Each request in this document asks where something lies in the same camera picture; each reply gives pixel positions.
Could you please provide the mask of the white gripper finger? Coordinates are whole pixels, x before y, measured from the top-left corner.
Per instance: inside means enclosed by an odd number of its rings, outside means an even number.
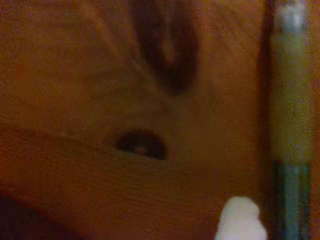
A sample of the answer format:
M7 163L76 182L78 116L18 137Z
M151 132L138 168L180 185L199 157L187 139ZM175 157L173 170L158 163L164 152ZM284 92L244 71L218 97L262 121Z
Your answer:
M221 212L217 240L266 240L268 233L260 220L260 209L249 197L233 196Z

